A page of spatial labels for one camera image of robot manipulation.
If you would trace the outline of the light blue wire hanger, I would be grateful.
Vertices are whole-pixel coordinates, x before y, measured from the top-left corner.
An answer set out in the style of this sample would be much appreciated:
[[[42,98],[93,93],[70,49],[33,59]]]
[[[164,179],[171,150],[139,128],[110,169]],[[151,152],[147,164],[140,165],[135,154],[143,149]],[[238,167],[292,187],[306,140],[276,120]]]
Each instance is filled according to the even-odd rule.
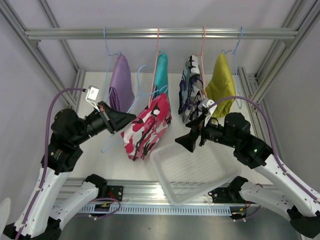
[[[150,74],[150,70],[148,68],[148,66],[146,64],[142,65],[137,73],[136,73],[136,81],[137,81],[137,90],[138,90],[138,93],[137,93],[137,96],[135,96],[134,98],[134,101],[132,103],[132,105],[129,107],[129,109],[126,111],[126,113],[130,113],[131,110],[135,107],[135,105],[137,104],[137,102],[139,101],[139,99],[141,97],[153,97],[155,93],[158,93],[159,90],[152,90],[151,93],[143,93],[142,91],[142,88],[141,88],[141,83],[140,83],[140,73],[141,73],[141,70],[143,68],[146,68],[146,71],[148,74]],[[115,138],[115,135],[112,134],[106,141],[105,143],[103,144],[103,146],[101,147],[100,149],[100,152],[102,154],[105,154],[106,152],[108,152],[109,150],[111,150],[114,146],[116,146],[117,144],[119,144],[122,140],[121,137],[118,137],[113,143],[111,143],[111,140],[113,140]]]

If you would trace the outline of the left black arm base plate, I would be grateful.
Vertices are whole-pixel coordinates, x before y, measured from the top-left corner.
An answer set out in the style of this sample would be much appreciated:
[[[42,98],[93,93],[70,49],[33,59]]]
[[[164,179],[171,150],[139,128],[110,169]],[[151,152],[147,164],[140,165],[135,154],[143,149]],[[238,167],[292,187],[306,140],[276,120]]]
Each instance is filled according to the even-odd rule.
[[[115,199],[122,202],[124,187],[121,185],[108,186],[105,198]],[[111,213],[119,207],[119,204],[114,200],[104,200],[103,202],[94,205],[94,211],[99,214]]]

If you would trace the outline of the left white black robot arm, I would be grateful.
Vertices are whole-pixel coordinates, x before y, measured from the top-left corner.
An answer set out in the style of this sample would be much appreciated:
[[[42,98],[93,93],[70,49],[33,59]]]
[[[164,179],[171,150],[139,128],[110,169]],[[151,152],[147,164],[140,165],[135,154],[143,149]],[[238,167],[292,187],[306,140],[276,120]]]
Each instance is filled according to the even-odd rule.
[[[54,209],[56,198],[82,155],[80,145],[100,132],[117,133],[136,116],[110,108],[105,102],[85,118],[73,109],[59,111],[51,125],[52,135],[45,138],[45,153],[36,187],[19,219],[4,227],[12,240],[57,240],[66,224],[93,200],[108,195],[108,182],[91,174],[76,193]]]

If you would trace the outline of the blue hanger of purple trousers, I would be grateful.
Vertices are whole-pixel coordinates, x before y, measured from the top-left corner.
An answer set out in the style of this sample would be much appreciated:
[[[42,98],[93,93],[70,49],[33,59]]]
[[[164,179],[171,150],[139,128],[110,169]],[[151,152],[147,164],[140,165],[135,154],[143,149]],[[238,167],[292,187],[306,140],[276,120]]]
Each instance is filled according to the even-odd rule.
[[[106,70],[105,70],[105,80],[103,84],[103,94],[102,94],[102,99],[104,101],[107,101],[109,98],[109,88],[108,88],[108,73],[109,73],[109,67],[110,67],[110,59],[113,56],[119,56],[122,52],[110,52],[109,46],[108,46],[108,40],[107,40],[107,27],[105,26],[103,28],[103,39],[104,39],[104,44],[105,44],[105,49],[107,53],[107,59],[106,59]]]

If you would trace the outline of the pink camouflage trousers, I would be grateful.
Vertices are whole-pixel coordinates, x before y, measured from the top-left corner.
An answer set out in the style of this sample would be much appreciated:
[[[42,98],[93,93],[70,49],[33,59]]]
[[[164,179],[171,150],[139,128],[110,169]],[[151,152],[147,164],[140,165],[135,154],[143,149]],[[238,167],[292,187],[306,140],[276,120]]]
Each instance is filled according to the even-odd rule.
[[[120,133],[129,159],[145,159],[164,136],[172,122],[169,97],[162,93],[155,97]]]

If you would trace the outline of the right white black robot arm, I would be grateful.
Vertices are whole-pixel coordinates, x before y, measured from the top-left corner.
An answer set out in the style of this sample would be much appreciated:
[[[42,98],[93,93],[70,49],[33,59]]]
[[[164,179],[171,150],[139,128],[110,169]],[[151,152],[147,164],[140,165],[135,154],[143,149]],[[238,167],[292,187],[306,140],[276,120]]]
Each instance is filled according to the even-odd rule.
[[[251,134],[251,124],[239,112],[224,118],[224,125],[205,123],[205,115],[186,124],[190,132],[175,139],[191,153],[206,141],[234,149],[234,157],[261,174],[277,187],[279,193],[260,187],[244,177],[236,177],[228,186],[228,198],[242,199],[265,207],[286,220],[301,235],[313,239],[320,233],[320,194],[313,190],[280,159],[276,151]]]

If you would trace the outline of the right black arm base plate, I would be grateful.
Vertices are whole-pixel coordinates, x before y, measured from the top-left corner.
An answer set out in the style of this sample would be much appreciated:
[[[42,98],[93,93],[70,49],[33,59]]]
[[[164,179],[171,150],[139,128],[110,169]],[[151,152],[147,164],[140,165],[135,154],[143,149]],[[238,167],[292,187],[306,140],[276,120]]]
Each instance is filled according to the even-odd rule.
[[[243,220],[248,216],[252,203],[244,200],[238,192],[229,190],[227,187],[219,187],[209,191],[208,195],[212,198],[213,204],[231,204],[230,218],[234,222]]]

